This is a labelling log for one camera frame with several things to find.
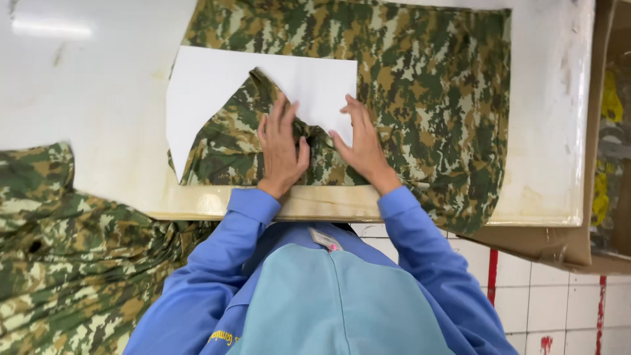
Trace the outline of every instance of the shirt cuff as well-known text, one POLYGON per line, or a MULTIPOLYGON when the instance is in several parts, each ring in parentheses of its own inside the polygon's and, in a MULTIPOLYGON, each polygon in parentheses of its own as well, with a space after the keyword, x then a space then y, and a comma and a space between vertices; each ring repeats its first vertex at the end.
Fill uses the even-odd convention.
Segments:
POLYGON ((377 201, 379 213, 384 220, 412 208, 420 207, 420 205, 416 197, 405 186, 386 193, 377 201))
POLYGON ((271 223, 280 210, 280 203, 269 193, 259 189, 233 189, 228 211, 246 215, 264 225, 271 223))

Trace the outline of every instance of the white paper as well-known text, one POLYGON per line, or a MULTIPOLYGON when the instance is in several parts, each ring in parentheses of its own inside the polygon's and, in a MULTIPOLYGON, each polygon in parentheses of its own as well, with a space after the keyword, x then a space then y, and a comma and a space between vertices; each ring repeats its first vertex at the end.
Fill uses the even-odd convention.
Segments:
POLYGON ((260 68, 300 101, 297 116, 353 143, 350 116, 339 113, 345 95, 356 97, 357 61, 223 51, 180 46, 167 90, 167 140, 177 180, 182 179, 195 136, 249 76, 260 68))

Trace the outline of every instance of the white table surface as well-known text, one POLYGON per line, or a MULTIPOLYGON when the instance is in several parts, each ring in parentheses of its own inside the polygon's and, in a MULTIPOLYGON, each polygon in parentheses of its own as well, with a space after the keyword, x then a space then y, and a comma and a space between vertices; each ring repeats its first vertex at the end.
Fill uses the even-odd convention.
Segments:
MULTIPOLYGON (((196 0, 0 0, 0 150, 69 141, 76 189, 163 219, 219 219, 229 186, 178 186, 168 76, 196 0)), ((594 0, 514 9, 509 148, 490 223, 578 226, 594 0)), ((295 186, 279 219, 379 219, 370 186, 295 186)))

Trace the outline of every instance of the blue long-sleeve shirt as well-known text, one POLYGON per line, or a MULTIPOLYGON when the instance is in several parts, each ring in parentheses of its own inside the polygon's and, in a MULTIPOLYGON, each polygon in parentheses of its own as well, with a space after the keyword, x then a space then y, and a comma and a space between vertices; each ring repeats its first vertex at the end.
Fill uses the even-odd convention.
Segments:
POLYGON ((224 220, 191 253, 188 264, 167 278, 162 295, 139 322, 125 353, 225 354, 243 334, 261 261, 288 243, 323 248, 310 236, 307 227, 313 227, 366 262, 409 272, 455 354, 516 354, 493 306, 467 272, 466 260, 451 250, 414 196, 401 187, 378 204, 399 252, 399 265, 332 224, 277 223, 266 229, 279 203, 261 190, 233 190, 224 220), (255 255, 259 238, 274 240, 263 256, 255 255), (248 264, 255 267, 248 271, 248 264))

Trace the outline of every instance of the blue sleeve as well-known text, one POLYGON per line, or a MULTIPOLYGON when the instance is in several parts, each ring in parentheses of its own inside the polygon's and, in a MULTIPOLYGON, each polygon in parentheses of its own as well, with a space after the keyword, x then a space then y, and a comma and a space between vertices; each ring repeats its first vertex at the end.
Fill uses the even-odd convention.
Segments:
POLYGON ((259 189, 234 189, 217 229, 165 281, 125 354, 197 354, 246 278, 241 267, 280 204, 259 189))
POLYGON ((476 352, 514 353, 466 259, 451 249, 414 195, 402 186, 379 200, 379 211, 399 266, 432 295, 476 352))

